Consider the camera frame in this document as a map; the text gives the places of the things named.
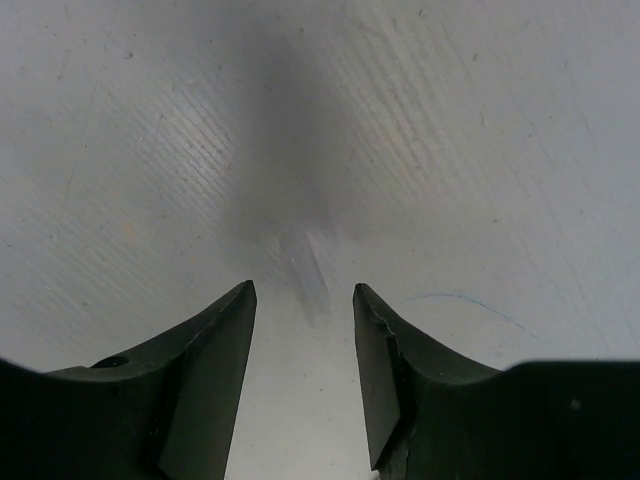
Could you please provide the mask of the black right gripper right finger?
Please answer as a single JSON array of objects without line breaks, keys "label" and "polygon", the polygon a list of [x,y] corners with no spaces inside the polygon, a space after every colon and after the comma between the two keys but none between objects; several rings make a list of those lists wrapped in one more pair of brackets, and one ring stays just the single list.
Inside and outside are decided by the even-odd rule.
[{"label": "black right gripper right finger", "polygon": [[497,370],[353,295],[370,465],[383,479],[635,479],[639,365],[532,361]]}]

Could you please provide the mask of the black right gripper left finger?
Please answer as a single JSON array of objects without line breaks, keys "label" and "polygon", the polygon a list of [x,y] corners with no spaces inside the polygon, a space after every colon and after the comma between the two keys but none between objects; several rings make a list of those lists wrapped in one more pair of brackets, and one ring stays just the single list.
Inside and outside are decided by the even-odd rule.
[{"label": "black right gripper left finger", "polygon": [[245,281],[90,367],[1,364],[5,479],[221,479],[254,330]]}]

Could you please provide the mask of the clear pen cap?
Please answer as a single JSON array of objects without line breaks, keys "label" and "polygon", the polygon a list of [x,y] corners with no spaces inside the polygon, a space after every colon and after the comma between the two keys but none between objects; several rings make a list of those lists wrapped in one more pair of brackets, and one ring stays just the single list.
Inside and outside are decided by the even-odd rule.
[{"label": "clear pen cap", "polygon": [[288,284],[305,321],[313,328],[324,326],[331,318],[330,294],[308,232],[285,231],[279,246]]}]

